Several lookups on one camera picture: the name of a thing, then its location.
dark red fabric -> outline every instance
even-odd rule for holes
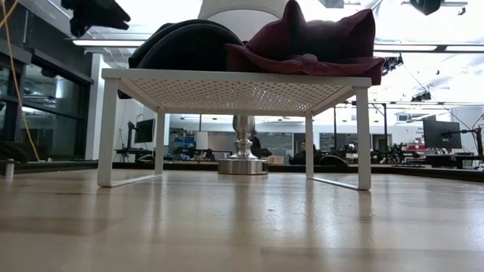
[[[246,46],[261,57],[286,60],[294,54],[296,37],[305,24],[299,4],[295,0],[289,0],[282,19],[266,24]]]
[[[373,57],[375,22],[363,10],[338,22],[306,22],[289,0],[281,20],[264,26],[246,46],[227,45],[227,71],[364,76],[381,83],[385,60]]]
[[[227,45],[227,71],[252,73],[280,73],[311,76],[361,76],[371,78],[373,85],[381,84],[381,67],[385,59],[356,57],[340,60],[342,63],[318,62],[315,55],[307,54],[292,60],[269,60],[240,45]]]

person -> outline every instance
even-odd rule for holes
[[[306,140],[302,141],[301,149],[302,151],[297,153],[294,157],[289,156],[290,165],[306,165]],[[316,150],[316,146],[314,144],[312,145],[312,150],[313,150],[313,159],[315,160],[315,162],[319,162],[319,159],[321,157],[319,152]]]
[[[210,148],[207,149],[204,159],[210,162],[215,162],[216,159],[215,159],[215,155],[213,154],[213,150],[211,150]]]
[[[253,149],[261,149],[260,141],[256,137],[256,134],[257,134],[257,131],[254,129],[254,131],[250,135],[250,140],[252,141],[252,147],[251,148],[253,148]]]

monitor arm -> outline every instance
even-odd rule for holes
[[[137,131],[138,129],[135,127],[135,124],[133,124],[131,121],[128,122],[128,145],[126,148],[128,150],[131,149],[131,142],[132,142],[132,136],[133,136],[133,130]]]
[[[480,159],[484,159],[484,150],[482,149],[482,128],[475,128],[472,130],[464,129],[461,131],[443,131],[442,136],[451,137],[453,134],[466,134],[466,133],[476,134],[477,153],[479,154]]]

window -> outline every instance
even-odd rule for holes
[[[82,114],[82,86],[39,66],[26,67],[23,100],[62,113]]]
[[[85,138],[77,132],[83,121],[30,107],[22,107],[22,112],[41,159],[72,159],[84,156],[83,148],[79,147],[83,147]],[[20,123],[18,138],[19,142],[29,144],[23,122]]]

black fabric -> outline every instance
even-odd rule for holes
[[[241,44],[225,27],[196,23],[171,31],[144,56],[138,68],[224,71],[226,44]]]
[[[208,20],[167,23],[129,58],[129,68],[226,71],[226,44],[242,45],[242,42],[219,23]],[[130,98],[121,91],[118,96]]]
[[[133,55],[128,59],[129,68],[138,68],[141,60],[143,60],[144,56],[146,56],[149,50],[152,49],[152,47],[155,46],[155,44],[158,43],[161,39],[163,39],[166,35],[170,34],[172,31],[175,31],[181,27],[189,26],[191,24],[196,24],[196,23],[205,23],[209,25],[220,26],[230,32],[230,30],[228,30],[225,26],[209,20],[195,19],[195,20],[186,20],[180,23],[165,23],[148,40],[146,40],[146,42],[144,42],[142,46],[136,49]]]

